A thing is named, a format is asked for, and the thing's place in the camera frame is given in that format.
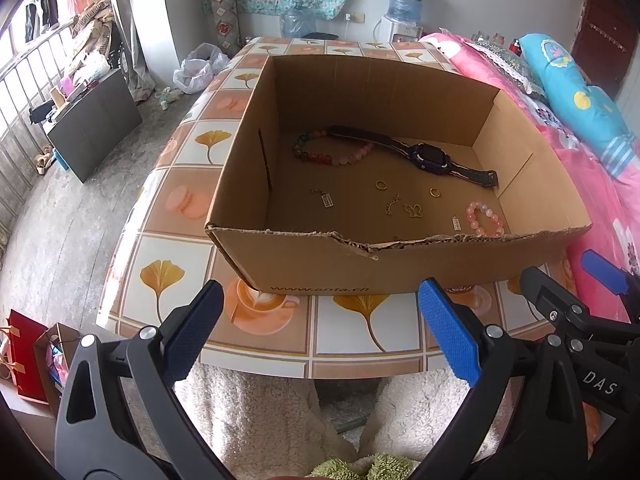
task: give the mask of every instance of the small bottle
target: small bottle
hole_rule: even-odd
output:
[[[509,50],[511,50],[516,56],[522,56],[522,49],[520,47],[520,41],[516,38],[513,40],[513,43],[509,45]]]

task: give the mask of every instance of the beaded bracelet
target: beaded bracelet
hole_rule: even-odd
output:
[[[350,156],[341,156],[332,157],[331,155],[325,155],[324,153],[307,153],[302,150],[302,146],[308,140],[311,139],[321,139],[322,137],[326,137],[327,133],[325,130],[316,130],[314,132],[308,134],[302,134],[296,140],[296,143],[293,145],[293,154],[302,160],[302,162],[315,162],[317,164],[327,164],[329,166],[341,166],[345,164],[355,164],[359,160],[362,160],[365,156],[367,156],[371,150],[373,149],[373,144],[370,142],[365,144],[362,148],[360,148],[357,152],[353,153]]]
[[[504,224],[500,220],[500,217],[495,214],[487,204],[483,204],[482,202],[472,202],[471,204],[469,204],[469,207],[466,208],[466,219],[471,224],[471,228],[476,231],[476,234],[479,236],[486,235],[484,227],[480,227],[480,223],[476,219],[476,209],[479,209],[487,216],[487,218],[490,218],[493,221],[496,227],[494,237],[501,237],[504,234],[504,228],[502,227]]]

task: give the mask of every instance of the red shopping bag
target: red shopping bag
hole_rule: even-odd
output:
[[[0,330],[9,337],[12,362],[3,360],[2,363],[11,370],[18,395],[27,400],[47,402],[33,352],[34,341],[47,331],[47,327],[15,310],[9,313],[7,321],[9,326]]]

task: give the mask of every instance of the watch face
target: watch face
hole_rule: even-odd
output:
[[[447,165],[445,152],[443,152],[440,148],[431,146],[430,144],[420,145],[420,155],[424,160],[428,160],[429,162],[437,164],[438,166],[444,167]]]

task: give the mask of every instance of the cardboard box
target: cardboard box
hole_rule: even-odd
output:
[[[293,155],[299,134],[332,124],[435,144],[456,163],[497,171],[499,187],[421,171],[381,147],[338,167]],[[305,149],[339,156],[361,146],[326,137]],[[386,190],[376,189],[378,180]],[[334,206],[325,208],[312,189],[328,192]],[[386,215],[396,194],[401,200]],[[476,237],[466,220],[470,202],[488,204],[506,236]],[[422,218],[410,218],[404,204],[420,205]],[[512,278],[560,259],[590,224],[556,154],[497,88],[391,60],[278,56],[256,83],[206,231],[258,290],[392,294],[414,292],[430,276],[444,287]]]
[[[59,342],[59,348],[62,350],[67,369],[71,368],[78,343],[80,342],[80,333],[74,328],[70,328],[62,323],[56,323],[49,328],[44,334],[36,339],[33,344],[33,353],[36,357],[38,365],[38,373],[44,388],[44,394],[51,408],[51,413],[58,418],[58,410],[60,409],[60,398],[62,394],[54,386],[53,379],[49,375],[47,367],[47,353],[50,352],[49,342]]]

